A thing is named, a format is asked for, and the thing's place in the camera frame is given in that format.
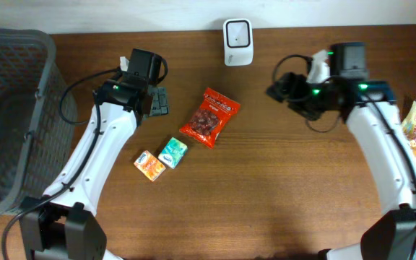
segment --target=wood grain surface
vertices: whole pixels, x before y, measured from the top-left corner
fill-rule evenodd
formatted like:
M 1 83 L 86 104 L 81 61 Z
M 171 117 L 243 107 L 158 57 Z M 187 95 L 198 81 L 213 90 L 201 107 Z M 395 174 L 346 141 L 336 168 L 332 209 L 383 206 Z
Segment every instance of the wood grain surface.
M 118 66 L 132 48 L 168 61 L 161 84 L 170 114 L 150 118 L 125 144 L 108 177 L 97 219 L 108 249 L 128 259 L 288 259 L 360 241 L 381 217 L 371 172 L 343 124 L 328 134 L 264 94 L 274 65 L 292 53 L 311 55 L 332 43 L 367 44 L 373 79 L 385 79 L 399 107 L 416 98 L 416 25 L 254 30 L 249 66 L 224 65 L 222 31 L 53 35 L 56 63 L 67 83 Z M 281 72 L 303 73 L 300 60 Z M 74 91 L 79 118 L 89 118 L 90 91 L 105 77 Z M 242 107 L 208 149 L 178 132 L 211 87 Z M 330 126 L 335 113 L 316 122 Z M 75 131 L 72 147 L 84 128 Z M 189 147 L 175 170 L 151 183 L 133 166 L 142 150 L 155 152 L 169 137 Z M 0 235 L 9 220 L 0 217 Z M 23 259 L 19 227 L 9 253 Z

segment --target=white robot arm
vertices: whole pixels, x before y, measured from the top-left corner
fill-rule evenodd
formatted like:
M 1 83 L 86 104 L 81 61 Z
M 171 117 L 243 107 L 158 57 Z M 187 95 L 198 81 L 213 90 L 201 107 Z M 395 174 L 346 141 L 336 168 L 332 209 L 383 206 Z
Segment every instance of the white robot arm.
M 159 77 L 161 63 L 165 75 Z M 121 148 L 138 125 L 148 116 L 169 112 L 165 88 L 157 87 L 168 68 L 157 54 L 134 49 L 129 61 L 121 58 L 120 69 L 105 72 L 116 74 L 95 93 L 87 128 L 68 163 L 43 198 L 27 197 L 21 206 L 26 210 L 14 218 L 20 221 L 27 259 L 121 259 L 106 249 L 105 233 L 95 220 L 99 197 Z M 63 216 L 65 223 L 58 223 Z
M 330 66 L 326 63 L 330 55 Z M 277 67 L 289 58 L 303 58 L 308 76 Z M 416 259 L 416 162 L 399 120 L 388 84 L 368 81 L 365 46 L 340 43 L 312 58 L 291 55 L 278 63 L 267 94 L 309 121 L 325 111 L 339 111 L 362 148 L 385 214 L 361 239 L 346 248 L 319 252 L 322 260 Z

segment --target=laundry basket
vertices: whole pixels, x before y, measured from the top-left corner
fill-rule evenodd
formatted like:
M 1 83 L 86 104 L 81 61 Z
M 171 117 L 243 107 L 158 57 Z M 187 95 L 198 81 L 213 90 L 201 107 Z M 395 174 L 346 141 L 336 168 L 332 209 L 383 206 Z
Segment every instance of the laundry basket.
M 57 112 L 66 85 L 55 57 L 44 32 L 0 29 L 0 214 L 41 196 L 68 159 L 73 127 Z M 76 119 L 71 95 L 63 111 Z

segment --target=black cable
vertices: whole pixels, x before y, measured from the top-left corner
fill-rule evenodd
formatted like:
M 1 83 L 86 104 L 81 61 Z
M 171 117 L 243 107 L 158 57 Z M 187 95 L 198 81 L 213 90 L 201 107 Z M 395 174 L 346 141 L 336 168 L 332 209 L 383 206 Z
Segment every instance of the black cable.
M 19 221 L 20 219 L 22 219 L 26 214 L 32 212 L 33 210 L 35 210 L 35 209 L 37 209 L 39 207 L 42 207 L 42 206 L 46 205 L 47 203 L 49 203 L 53 199 L 59 197 L 65 191 L 69 190 L 70 187 L 72 186 L 72 184 L 76 181 L 76 179 L 78 178 L 78 176 L 83 171 L 83 168 L 86 166 L 86 163 L 89 160 L 89 158 L 90 158 L 90 156 L 92 154 L 92 151 L 94 150 L 94 147 L 95 147 L 95 145 L 96 145 L 96 143 L 98 141 L 99 135 L 100 135 L 100 121 L 101 121 L 101 119 L 100 119 L 100 108 L 99 108 L 98 99 L 97 99 L 97 97 L 96 97 L 95 94 L 94 94 L 94 104 L 95 104 L 96 114 L 97 114 L 97 124 L 96 124 L 96 128 L 95 128 L 94 138 L 92 139 L 90 148 L 86 152 L 86 155 L 84 156 L 81 165 L 79 165 L 78 170 L 76 171 L 76 173 L 73 175 L 73 177 L 71 177 L 70 181 L 67 184 L 65 184 L 62 189 L 60 189 L 54 195 L 48 197 L 47 199 L 44 199 L 39 204 L 37 204 L 37 205 L 35 205 L 35 206 L 33 206 L 33 207 L 29 208 L 29 209 L 26 209 L 23 212 L 20 212 L 15 217 L 13 217 L 9 221 L 9 223 L 7 223 L 6 227 L 4 228 L 2 237 L 1 237 L 1 252 L 2 252 L 2 255 L 3 255 L 3 259 L 4 260 L 9 260 L 9 256 L 7 255 L 7 235 L 9 234 L 9 231 L 11 230 L 12 226 L 17 221 Z
M 314 132 L 317 132 L 317 133 L 321 133 L 321 134 L 323 134 L 323 133 L 328 133 L 328 132 L 330 132 L 331 130 L 335 129 L 335 128 L 338 126 L 338 122 L 339 122 L 339 119 L 340 119 L 340 118 L 341 118 L 340 116 L 337 116 L 337 119 L 335 119 L 335 122 L 333 123 L 333 125 L 331 125 L 331 127 L 330 127 L 329 129 L 327 129 L 327 130 L 318 130 L 318 129 L 313 128 L 313 127 L 311 126 L 311 124 L 309 123 L 309 120 L 308 120 L 307 118 L 305 119 L 304 123 L 306 124 L 306 126 L 307 126 L 310 130 L 312 130 L 312 131 L 314 131 Z
M 295 81 L 295 84 L 292 86 L 292 89 L 290 90 L 290 95 L 293 95 L 295 93 L 296 87 L 298 86 L 298 81 Z M 309 98 L 312 98 L 312 90 L 304 97 L 299 98 L 287 98 L 286 101 L 289 103 L 299 103 L 303 101 L 307 101 Z
M 161 83 L 166 78 L 166 75 L 168 75 L 168 64 L 166 63 L 166 60 L 164 58 L 161 58 L 161 59 L 162 59 L 163 66 L 165 67 L 165 73 L 163 76 L 158 78 L 157 84 Z
M 282 63 L 284 63 L 286 60 L 291 59 L 291 58 L 304 59 L 306 61 L 307 72 L 309 73 L 309 71 L 311 70 L 312 57 L 308 57 L 308 56 L 304 56 L 300 54 L 292 54 L 292 55 L 284 57 L 283 59 L 279 61 L 279 63 L 277 63 L 277 65 L 275 65 L 274 71 L 272 71 L 272 84 L 274 84 L 277 81 L 276 80 L 277 71 L 279 70 L 280 65 L 282 65 Z
M 394 130 L 389 126 L 388 121 L 385 119 L 385 117 L 381 113 L 380 108 L 378 108 L 378 106 L 375 104 L 375 101 L 373 101 L 367 94 L 363 93 L 363 95 L 368 99 L 368 101 L 370 101 L 370 103 L 373 104 L 373 107 L 376 109 L 378 114 L 380 114 L 381 120 L 383 121 L 383 124 L 386 127 L 386 129 L 388 130 L 388 134 L 391 135 L 392 139 L 394 140 L 394 142 L 398 146 L 399 150 L 401 150 L 402 155 L 404 156 L 405 160 L 407 161 L 407 166 L 409 167 L 410 175 L 412 177 L 413 186 L 415 187 L 415 192 L 416 192 L 415 169 L 414 169 L 414 166 L 412 164 L 412 161 L 409 159 L 409 155 L 407 154 L 407 151 L 404 149 L 401 142 L 399 141 L 397 136 L 394 134 Z M 415 257 L 416 257 L 416 238 L 415 238 L 414 246 L 412 247 L 412 251 L 410 252 L 409 259 L 414 260 Z
M 88 77 L 82 78 L 82 79 L 78 80 L 77 82 L 71 84 L 69 87 L 67 87 L 67 89 L 64 91 L 64 93 L 61 96 L 61 100 L 58 102 L 58 114 L 60 115 L 60 117 L 62 118 L 62 120 L 64 120 L 68 124 L 71 124 L 71 125 L 74 125 L 74 126 L 79 126 L 79 125 L 82 125 L 82 124 L 87 124 L 88 121 L 78 121 L 78 122 L 70 121 L 68 118 L 66 118 L 64 116 L 64 112 L 62 112 L 62 103 L 63 103 L 66 95 L 71 90 L 73 90 L 74 87 L 76 87 L 77 85 L 80 85 L 81 83 L 83 83 L 83 82 L 85 82 L 87 80 L 93 79 L 95 77 L 99 77 L 100 75 L 104 75 L 104 74 L 108 74 L 108 73 L 112 73 L 112 72 L 120 72 L 120 71 L 121 71 L 121 69 L 120 69 L 120 67 L 118 67 L 116 69 L 109 69 L 109 70 L 106 70 L 106 71 L 98 72 L 96 74 L 93 74 L 93 75 L 90 75 Z

